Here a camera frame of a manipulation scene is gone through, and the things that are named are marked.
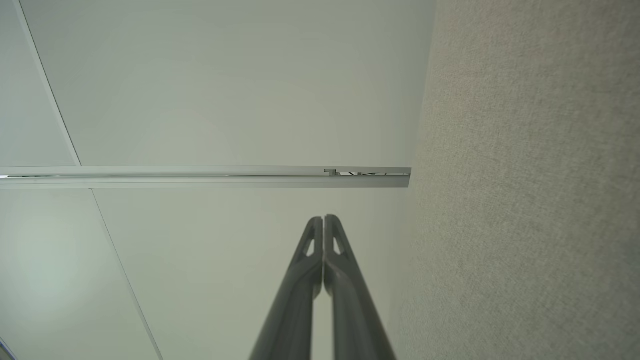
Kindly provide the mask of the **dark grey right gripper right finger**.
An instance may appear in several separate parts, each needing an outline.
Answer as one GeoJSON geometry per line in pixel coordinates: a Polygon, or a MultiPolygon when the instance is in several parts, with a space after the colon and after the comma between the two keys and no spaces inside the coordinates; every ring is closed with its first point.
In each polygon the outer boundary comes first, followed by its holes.
{"type": "Polygon", "coordinates": [[[394,360],[393,347],[336,215],[324,219],[324,288],[333,303],[334,358],[394,360]]]}

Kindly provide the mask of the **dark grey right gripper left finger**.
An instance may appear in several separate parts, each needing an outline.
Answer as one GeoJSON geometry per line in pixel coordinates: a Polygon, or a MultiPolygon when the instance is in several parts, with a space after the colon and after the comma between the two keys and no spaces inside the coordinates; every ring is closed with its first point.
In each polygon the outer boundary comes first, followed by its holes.
{"type": "Polygon", "coordinates": [[[311,218],[295,248],[251,360],[309,360],[314,300],[322,291],[323,219],[311,218]]]}

